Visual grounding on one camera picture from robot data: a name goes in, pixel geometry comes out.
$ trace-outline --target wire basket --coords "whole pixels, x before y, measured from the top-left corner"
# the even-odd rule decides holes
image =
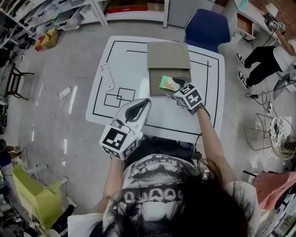
[[[296,134],[292,124],[278,116],[274,117],[269,129],[274,153],[283,160],[289,160],[296,152]]]

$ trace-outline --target blue chair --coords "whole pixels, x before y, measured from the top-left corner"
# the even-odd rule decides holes
[[[215,12],[198,9],[185,26],[184,42],[218,53],[218,46],[231,40],[227,18]]]

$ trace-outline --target person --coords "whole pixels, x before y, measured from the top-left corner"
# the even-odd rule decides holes
[[[50,230],[46,230],[43,236],[49,237],[67,237],[68,236],[68,227],[67,221],[68,217],[71,216],[74,212],[74,209],[77,207],[77,203],[72,200],[70,196],[66,196],[66,199],[69,203],[65,212],[56,220],[52,225]]]
[[[20,146],[6,146],[6,142],[0,139],[0,168],[9,165],[12,161],[21,163]]]
[[[112,157],[103,198],[89,214],[68,218],[68,236],[254,236],[256,190],[237,180],[204,106],[197,116],[206,162],[165,150],[141,156],[142,144],[125,163]]]
[[[260,62],[248,78],[241,71],[238,72],[239,79],[246,89],[259,84],[276,72],[287,72],[292,64],[296,65],[296,39],[287,42],[280,31],[275,30],[275,34],[282,46],[257,47],[246,59],[240,54],[236,55],[246,69],[251,68],[253,63]]]

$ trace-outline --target brick wall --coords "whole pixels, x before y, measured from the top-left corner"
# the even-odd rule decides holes
[[[286,24],[287,39],[296,38],[296,2],[294,0],[249,0],[254,6],[263,12],[267,12],[265,6],[273,3],[277,9],[277,20]]]

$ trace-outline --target white t-shirt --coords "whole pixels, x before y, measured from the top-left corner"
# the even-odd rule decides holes
[[[290,40],[288,43],[293,46],[296,52],[296,39]],[[296,56],[288,54],[282,46],[276,47],[273,50],[273,55],[283,72],[288,71],[290,65],[296,64]]]
[[[132,222],[136,223],[141,219],[144,225],[147,222],[149,226],[152,220],[156,223],[168,221],[174,204],[182,201],[182,193],[176,189],[178,187],[176,184],[182,182],[178,174],[184,170],[189,174],[195,174],[195,167],[187,161],[162,154],[149,155],[127,167],[122,191],[113,199],[120,200],[121,208],[132,205],[137,200],[137,209],[141,210],[141,213],[136,213],[135,218],[131,218]],[[254,207],[249,222],[249,236],[254,236],[260,223],[256,189],[248,183],[236,181],[228,183],[225,190],[232,195],[234,186],[236,192],[239,191],[238,198],[244,197],[244,200]],[[109,201],[103,214],[72,215],[68,217],[68,236],[89,237],[101,220],[104,231],[115,218],[118,218],[119,211],[117,205]],[[117,232],[118,230],[114,228],[110,230],[108,236],[117,237]]]

